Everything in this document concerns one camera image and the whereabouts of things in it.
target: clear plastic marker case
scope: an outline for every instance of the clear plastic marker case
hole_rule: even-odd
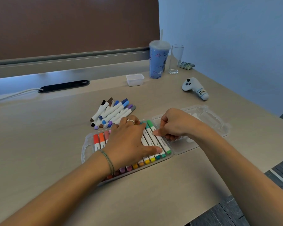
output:
[[[101,130],[99,130],[99,131],[95,131],[95,132],[93,132],[93,133],[90,133],[90,134],[88,134],[88,135],[86,136],[84,145],[83,145],[83,147],[82,147],[82,156],[81,156],[82,163],[84,163],[84,162],[95,152],[93,136],[94,136],[95,134],[103,133],[103,132],[105,132],[105,131],[107,131],[107,130],[109,130],[109,129],[101,129]],[[124,176],[130,175],[130,174],[132,174],[132,173],[134,173],[134,172],[136,172],[136,171],[140,171],[140,170],[142,170],[142,169],[144,169],[144,168],[150,167],[150,166],[152,166],[152,165],[154,165],[154,164],[160,163],[160,162],[162,162],[162,161],[165,161],[166,159],[171,158],[171,157],[173,156],[173,149],[172,149],[172,147],[170,146],[170,144],[168,143],[168,141],[167,141],[164,137],[163,137],[163,139],[164,139],[165,143],[169,146],[169,148],[170,148],[171,151],[172,151],[172,153],[171,153],[170,155],[167,155],[167,156],[164,157],[164,158],[160,158],[160,159],[156,160],[155,162],[151,162],[151,163],[148,164],[148,165],[145,164],[145,165],[142,166],[142,167],[139,166],[137,169],[132,169],[132,171],[130,171],[130,172],[126,171],[126,172],[123,173],[123,174],[120,174],[120,175],[115,176],[115,177],[113,177],[113,178],[111,178],[111,179],[102,181],[102,182],[99,184],[99,186],[100,186],[100,185],[103,185],[103,184],[106,184],[106,183],[108,183],[108,182],[112,182],[112,181],[114,181],[114,180],[116,180],[116,179],[119,179],[119,178],[122,178],[122,177],[124,177]]]
[[[225,137],[230,133],[230,124],[224,123],[223,120],[213,111],[209,110],[207,106],[193,105],[181,110],[206,123],[222,137]],[[162,115],[163,114],[152,118],[156,126],[160,125]],[[181,137],[173,142],[168,141],[168,143],[171,145],[174,155],[179,155],[198,147],[198,144],[189,137]]]

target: bracelet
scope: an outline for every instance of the bracelet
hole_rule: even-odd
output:
[[[109,157],[106,155],[106,153],[105,153],[102,149],[99,149],[99,150],[100,150],[100,151],[103,153],[103,155],[106,157],[106,159],[107,159],[107,161],[108,161],[108,164],[109,164],[109,167],[110,167],[111,175],[113,175],[114,172],[115,172],[115,169],[114,169],[114,166],[113,166],[111,160],[109,159]]]

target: purple marker cap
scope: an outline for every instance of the purple marker cap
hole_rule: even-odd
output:
[[[131,109],[132,107],[133,107],[133,105],[131,104],[131,105],[127,105],[126,108]]]
[[[122,101],[122,104],[124,104],[126,101],[128,101],[128,99],[126,98],[125,100]]]

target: desk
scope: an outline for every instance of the desk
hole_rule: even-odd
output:
[[[195,70],[163,74],[128,87],[125,76],[87,87],[19,96],[0,103],[0,221],[80,165],[89,119],[103,99],[128,98],[134,115],[150,118],[170,107],[207,105],[232,125],[225,137],[265,172],[283,160],[283,120]],[[210,98],[181,90],[196,77]],[[200,148],[96,189],[66,225],[175,225],[196,218],[230,195]]]

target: teal marker cap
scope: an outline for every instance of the teal marker cap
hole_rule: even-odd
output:
[[[146,128],[150,128],[146,121],[142,121],[142,123],[146,123]]]
[[[147,120],[147,124],[148,124],[150,127],[154,127],[154,125],[152,124],[151,120]]]

